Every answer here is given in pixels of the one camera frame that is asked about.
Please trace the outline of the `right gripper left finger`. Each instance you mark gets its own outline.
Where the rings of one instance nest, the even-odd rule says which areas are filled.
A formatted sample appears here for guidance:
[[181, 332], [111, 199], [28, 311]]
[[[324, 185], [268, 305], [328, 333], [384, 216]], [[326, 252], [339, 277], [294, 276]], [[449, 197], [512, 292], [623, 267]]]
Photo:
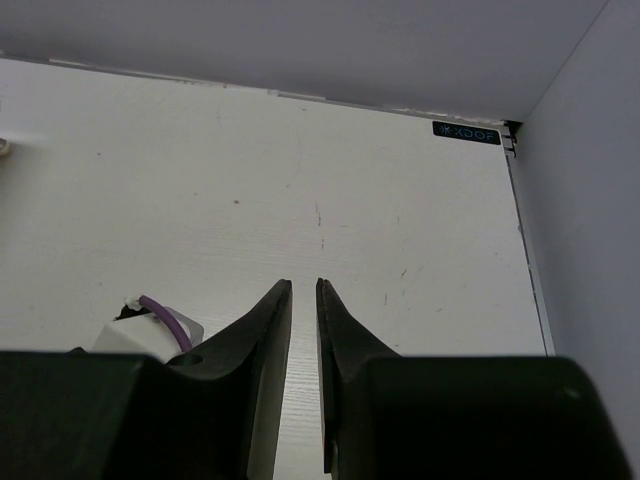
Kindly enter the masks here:
[[269, 479], [292, 285], [168, 362], [143, 354], [5, 351], [5, 479]]

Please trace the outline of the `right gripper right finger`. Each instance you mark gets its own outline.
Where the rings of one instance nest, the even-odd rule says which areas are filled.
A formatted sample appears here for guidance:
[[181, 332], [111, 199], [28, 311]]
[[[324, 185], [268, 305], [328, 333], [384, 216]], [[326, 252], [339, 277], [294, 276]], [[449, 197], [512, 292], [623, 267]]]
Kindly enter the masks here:
[[629, 479], [585, 371], [557, 356], [396, 353], [316, 284], [323, 463], [334, 479]]

